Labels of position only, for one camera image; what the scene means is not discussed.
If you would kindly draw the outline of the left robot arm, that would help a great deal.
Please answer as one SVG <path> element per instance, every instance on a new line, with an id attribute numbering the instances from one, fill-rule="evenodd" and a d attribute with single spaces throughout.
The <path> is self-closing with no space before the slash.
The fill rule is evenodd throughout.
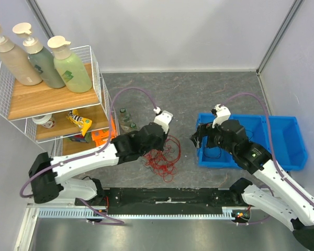
<path id="1" fill-rule="evenodd" d="M 28 172 L 32 194 L 26 197 L 32 197 L 36 204 L 50 202 L 64 191 L 64 183 L 78 174 L 133 162 L 151 150 L 161 151 L 168 133 L 169 126 L 151 122 L 139 131 L 117 136 L 103 147 L 75 155 L 54 158 L 47 152 L 40 153 Z"/>

